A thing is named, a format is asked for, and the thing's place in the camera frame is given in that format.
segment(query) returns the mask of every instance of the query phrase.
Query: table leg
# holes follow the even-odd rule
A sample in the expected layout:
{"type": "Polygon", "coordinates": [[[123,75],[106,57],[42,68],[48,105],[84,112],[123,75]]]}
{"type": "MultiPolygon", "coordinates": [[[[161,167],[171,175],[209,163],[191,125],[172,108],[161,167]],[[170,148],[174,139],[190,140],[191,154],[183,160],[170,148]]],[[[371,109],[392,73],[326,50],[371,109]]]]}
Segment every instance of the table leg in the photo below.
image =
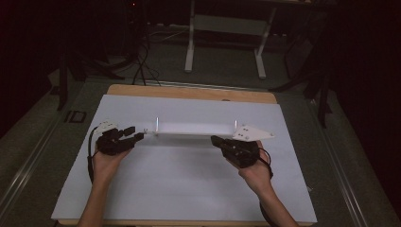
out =
{"type": "Polygon", "coordinates": [[[262,53],[263,53],[263,49],[265,48],[266,40],[269,37],[271,24],[274,19],[276,10],[277,10],[277,8],[271,9],[269,21],[266,23],[265,31],[263,32],[263,35],[262,35],[262,42],[259,45],[259,48],[254,50],[254,57],[256,59],[257,73],[258,73],[260,79],[266,78],[266,72],[265,72],[265,67],[263,65],[262,53]]]}
{"type": "Polygon", "coordinates": [[[194,60],[194,20],[195,20],[195,0],[191,1],[191,17],[189,19],[189,45],[186,52],[185,68],[186,73],[192,71],[192,63],[194,60]]]}

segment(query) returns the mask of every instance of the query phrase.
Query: dark background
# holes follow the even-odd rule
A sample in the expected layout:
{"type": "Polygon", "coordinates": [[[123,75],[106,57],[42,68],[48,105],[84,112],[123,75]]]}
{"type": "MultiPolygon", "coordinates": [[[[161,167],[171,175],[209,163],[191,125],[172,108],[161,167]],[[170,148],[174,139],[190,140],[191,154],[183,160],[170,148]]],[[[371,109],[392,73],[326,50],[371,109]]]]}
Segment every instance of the dark background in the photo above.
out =
{"type": "MultiPolygon", "coordinates": [[[[81,17],[92,10],[85,3],[1,1],[0,137],[51,88],[47,75],[59,67],[59,43],[65,35],[62,28],[66,21],[61,15],[70,9],[76,13],[70,19],[82,25],[78,32],[93,29],[91,20],[81,17]]],[[[401,5],[396,1],[347,1],[340,2],[340,6],[344,9],[329,24],[330,35],[322,37],[323,46],[337,49],[331,88],[337,92],[378,179],[401,217],[401,5]]],[[[188,11],[186,0],[149,1],[148,20],[153,24],[187,25],[188,11]]],[[[278,11],[272,33],[289,32],[296,19],[293,15],[292,9],[278,11]]],[[[88,39],[92,44],[99,42],[96,37],[88,39]]],[[[102,42],[95,46],[100,52],[105,47],[102,42]]]]}

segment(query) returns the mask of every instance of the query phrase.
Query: white board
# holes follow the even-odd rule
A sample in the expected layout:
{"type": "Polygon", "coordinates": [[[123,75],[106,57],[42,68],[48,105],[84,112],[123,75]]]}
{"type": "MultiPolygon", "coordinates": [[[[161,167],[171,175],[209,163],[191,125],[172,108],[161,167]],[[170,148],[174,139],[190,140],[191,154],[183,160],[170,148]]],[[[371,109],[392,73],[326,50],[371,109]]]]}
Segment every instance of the white board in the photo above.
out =
{"type": "MultiPolygon", "coordinates": [[[[123,130],[227,134],[234,123],[273,132],[273,187],[296,221],[316,222],[305,180],[277,104],[178,98],[108,96],[97,109],[53,212],[79,218],[91,189],[87,173],[90,131],[105,119],[123,130]]],[[[97,136],[93,138],[94,147],[97,136]]],[[[146,135],[123,160],[109,191],[105,219],[263,221],[259,201],[237,170],[212,146],[210,136],[146,135]]]]}

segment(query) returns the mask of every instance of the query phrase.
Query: table surface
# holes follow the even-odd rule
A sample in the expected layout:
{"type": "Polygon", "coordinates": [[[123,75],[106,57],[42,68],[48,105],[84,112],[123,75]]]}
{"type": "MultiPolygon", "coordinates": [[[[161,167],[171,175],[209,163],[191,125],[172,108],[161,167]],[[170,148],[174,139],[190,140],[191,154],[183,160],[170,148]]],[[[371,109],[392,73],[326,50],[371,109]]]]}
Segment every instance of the table surface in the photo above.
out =
{"type": "MultiPolygon", "coordinates": [[[[172,97],[184,99],[203,100],[231,100],[253,103],[277,103],[273,94],[262,92],[229,91],[202,88],[176,88],[176,87],[151,87],[132,85],[112,85],[107,95],[113,96],[151,96],[172,97]]],[[[76,224],[77,219],[60,219],[62,224],[76,224]]],[[[162,220],[112,220],[110,223],[119,225],[265,225],[261,221],[162,221],[162,220]]]]}

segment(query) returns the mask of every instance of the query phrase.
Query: hand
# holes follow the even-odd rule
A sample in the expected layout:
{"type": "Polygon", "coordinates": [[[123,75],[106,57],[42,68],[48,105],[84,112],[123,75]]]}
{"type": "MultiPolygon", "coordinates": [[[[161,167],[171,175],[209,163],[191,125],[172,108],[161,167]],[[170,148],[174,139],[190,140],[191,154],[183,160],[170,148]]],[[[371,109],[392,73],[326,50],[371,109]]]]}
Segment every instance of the hand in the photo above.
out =
{"type": "MultiPolygon", "coordinates": [[[[260,141],[256,142],[260,148],[263,148],[263,145],[260,141]]],[[[269,162],[269,157],[266,153],[260,149],[260,157],[269,162]]],[[[272,190],[271,182],[270,182],[270,172],[266,164],[261,161],[256,161],[253,166],[249,166],[246,168],[239,168],[238,174],[241,176],[251,190],[256,193],[257,196],[260,196],[262,193],[270,192],[272,190]]]]}
{"type": "Polygon", "coordinates": [[[94,183],[109,184],[117,172],[121,160],[123,160],[123,158],[127,156],[130,151],[131,149],[116,155],[108,155],[96,150],[93,157],[95,175],[94,183]]]}

